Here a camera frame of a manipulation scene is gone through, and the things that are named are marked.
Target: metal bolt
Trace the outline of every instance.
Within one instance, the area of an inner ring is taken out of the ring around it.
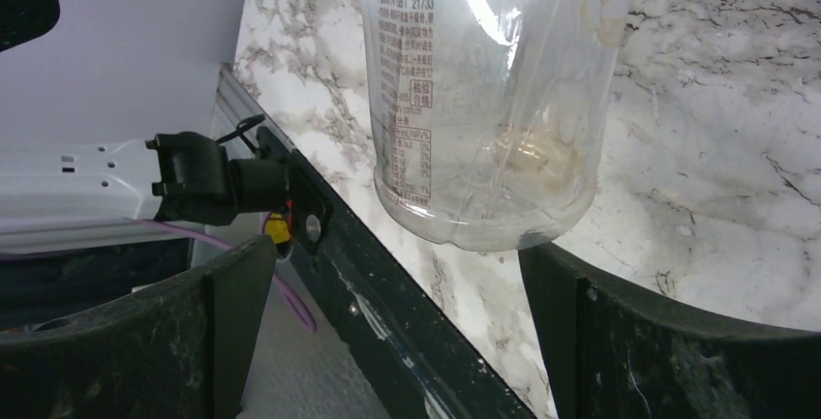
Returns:
[[[305,220],[305,231],[308,233],[308,240],[318,241],[319,236],[322,234],[322,225],[319,223],[319,218],[313,214],[308,216],[308,219]]]

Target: marble tabletop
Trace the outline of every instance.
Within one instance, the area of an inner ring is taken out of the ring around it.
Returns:
[[[597,195],[557,243],[699,308],[821,330],[821,1],[632,10]],[[246,0],[235,73],[489,365],[555,415],[516,253],[424,242],[377,200],[357,0]]]

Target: purple cable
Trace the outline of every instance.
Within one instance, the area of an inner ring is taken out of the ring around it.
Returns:
[[[265,231],[265,223],[268,222],[270,219],[271,214],[266,216],[265,221],[262,223],[262,233],[264,234]],[[177,235],[184,235],[189,238],[194,238],[196,240],[202,240],[203,242],[209,243],[221,250],[227,251],[233,248],[232,244],[229,242],[215,237],[213,235],[209,235],[204,232],[198,232],[196,230],[190,230],[185,227],[180,227],[178,225],[173,224],[166,224],[166,223],[158,223],[156,221],[150,220],[138,220],[138,223],[148,225],[150,227],[158,228],[160,230],[164,230],[166,232],[175,233]],[[314,320],[314,316],[311,314],[311,310],[305,305],[305,302],[302,301],[302,298],[296,294],[293,288],[288,285],[282,277],[274,274],[274,284],[277,285],[277,288],[280,289],[282,292],[283,297],[285,298],[286,303],[291,310],[291,312],[299,319],[299,322],[308,329],[311,333],[317,332],[317,322]]]

